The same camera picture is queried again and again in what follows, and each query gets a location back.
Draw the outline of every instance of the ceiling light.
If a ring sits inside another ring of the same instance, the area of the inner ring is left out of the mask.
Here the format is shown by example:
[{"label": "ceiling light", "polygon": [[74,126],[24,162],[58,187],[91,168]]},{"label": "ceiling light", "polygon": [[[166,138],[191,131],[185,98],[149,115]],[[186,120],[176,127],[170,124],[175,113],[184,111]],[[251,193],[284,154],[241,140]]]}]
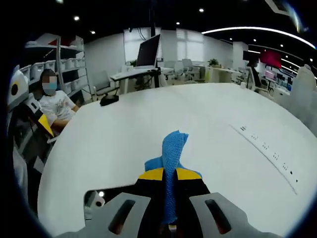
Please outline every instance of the ceiling light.
[{"label": "ceiling light", "polygon": [[218,32],[218,31],[228,31],[228,30],[262,30],[262,31],[276,32],[276,33],[279,33],[279,34],[283,34],[283,35],[295,38],[295,39],[297,39],[297,40],[309,45],[310,47],[316,49],[316,47],[312,43],[304,40],[303,38],[300,38],[298,36],[295,36],[293,34],[290,34],[290,33],[284,32],[284,31],[275,30],[275,29],[271,29],[271,28],[265,28],[265,27],[256,27],[256,26],[227,27],[227,28],[220,28],[220,29],[215,29],[215,30],[210,30],[210,31],[204,31],[204,32],[202,32],[202,34]]},{"label": "ceiling light", "polygon": [[293,72],[293,73],[295,73],[295,74],[297,74],[297,72],[295,72],[295,71],[289,69],[288,67],[285,67],[285,66],[283,66],[283,65],[282,65],[282,67],[285,68],[285,69],[287,69],[287,70],[289,70],[289,71],[291,71],[291,72]]},{"label": "ceiling light", "polygon": [[257,52],[257,51],[248,51],[248,52],[252,52],[252,53],[257,53],[257,54],[261,54],[260,52]]},{"label": "ceiling light", "polygon": [[285,62],[288,62],[288,63],[290,63],[290,64],[292,64],[292,65],[294,65],[294,66],[296,66],[296,67],[299,68],[299,66],[298,66],[297,64],[294,64],[294,63],[292,63],[292,62],[290,62],[290,61],[288,61],[288,60],[285,60],[285,59],[282,59],[282,60],[285,61]]}]

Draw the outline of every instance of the blue cloth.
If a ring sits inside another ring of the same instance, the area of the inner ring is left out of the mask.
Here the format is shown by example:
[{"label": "blue cloth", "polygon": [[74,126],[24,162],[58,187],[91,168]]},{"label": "blue cloth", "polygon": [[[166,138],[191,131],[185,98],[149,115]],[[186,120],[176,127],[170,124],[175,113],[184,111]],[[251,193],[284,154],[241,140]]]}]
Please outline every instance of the blue cloth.
[{"label": "blue cloth", "polygon": [[162,156],[145,162],[145,171],[164,167],[165,170],[165,203],[164,224],[176,221],[176,206],[173,193],[173,175],[177,167],[184,168],[180,163],[180,155],[187,141],[188,134],[180,133],[178,130],[169,134],[163,140]]}]

